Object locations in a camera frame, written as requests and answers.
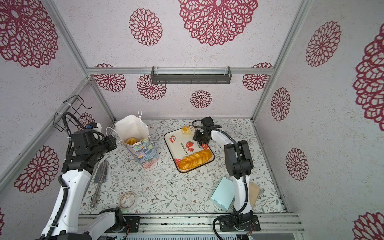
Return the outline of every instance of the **floral tablecloth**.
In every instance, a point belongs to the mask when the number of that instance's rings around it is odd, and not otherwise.
[[[176,170],[164,134],[189,125],[192,120],[144,120],[156,144],[158,164],[144,170],[122,144],[106,154],[109,162],[106,182],[101,186],[100,201],[90,208],[96,189],[93,179],[80,208],[80,214],[98,214],[103,209],[119,206],[120,197],[126,192],[137,195],[137,203],[123,213],[214,213],[225,212],[210,201],[222,176],[231,179],[224,161],[223,147],[214,141],[209,144],[215,160],[187,173]],[[248,141],[254,167],[250,179],[261,188],[254,212],[285,212],[272,183],[271,176],[257,143],[249,119],[216,119],[223,130],[234,139]]]

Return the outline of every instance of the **white tray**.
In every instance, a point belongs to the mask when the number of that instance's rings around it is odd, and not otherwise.
[[[191,154],[194,154],[195,152],[200,152],[201,150],[203,150],[203,148],[199,147],[198,143],[196,141],[194,141],[192,138],[193,138],[193,135],[183,134],[181,131],[181,128],[177,129],[175,131],[166,133],[164,135],[164,140],[166,141],[167,147],[169,149],[169,152],[171,154],[173,162],[175,163],[176,169],[179,172],[189,172],[193,169],[196,169],[196,168],[201,167],[207,163],[210,163],[211,161],[213,161],[215,159],[215,154],[212,152],[212,150],[209,148],[209,146],[207,144],[203,144],[203,146],[205,146],[205,148],[207,148],[207,149],[209,149],[209,151],[211,151],[212,157],[207,162],[201,164],[200,166],[190,168],[187,170],[181,170],[176,164],[177,161],[180,162],[180,160],[182,160],[184,157],[189,156]],[[192,143],[191,148],[193,150],[191,150],[189,147],[186,146],[189,141]]]

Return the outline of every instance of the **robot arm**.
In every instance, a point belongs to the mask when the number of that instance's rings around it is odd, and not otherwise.
[[[70,137],[70,143],[61,170],[63,175],[58,178],[61,189],[40,239],[96,240],[110,227],[120,230],[124,226],[121,210],[107,209],[78,233],[80,205],[94,166],[104,157],[104,154],[116,149],[116,138],[112,135],[104,137],[100,132],[99,124],[94,122],[89,123],[86,129],[72,134],[66,123],[66,115],[71,116],[79,126],[82,126],[71,113],[63,114],[63,123]]]
[[[196,121],[201,121],[202,126],[195,126],[194,123]],[[199,145],[203,143],[208,144],[210,140],[213,140],[224,146],[225,166],[229,175],[232,176],[235,187],[235,202],[233,206],[236,212],[227,216],[220,216],[213,222],[214,232],[222,240],[215,229],[215,222],[217,220],[221,219],[222,222],[232,222],[234,223],[232,225],[238,230],[245,229],[245,226],[248,226],[253,221],[253,212],[248,194],[249,176],[253,169],[253,161],[246,140],[235,141],[220,129],[220,125],[215,125],[211,117],[196,121],[192,123],[192,126],[203,131],[196,131],[193,140],[197,141]]]

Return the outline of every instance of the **floral paper bag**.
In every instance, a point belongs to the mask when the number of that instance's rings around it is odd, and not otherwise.
[[[133,145],[124,144],[144,169],[148,169],[157,163],[157,149],[151,136],[148,135],[142,141]]]
[[[121,119],[115,124],[115,130],[123,141],[124,145],[141,163],[144,169],[148,169],[157,162],[157,151],[155,143],[149,135],[148,126],[141,121],[141,114],[139,117],[129,115]],[[130,137],[134,137],[139,142],[129,145],[125,143]]]

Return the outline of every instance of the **light blue box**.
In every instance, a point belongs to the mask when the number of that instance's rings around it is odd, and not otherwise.
[[[233,182],[226,177],[222,177],[210,199],[214,204],[228,211],[231,203],[235,199]]]

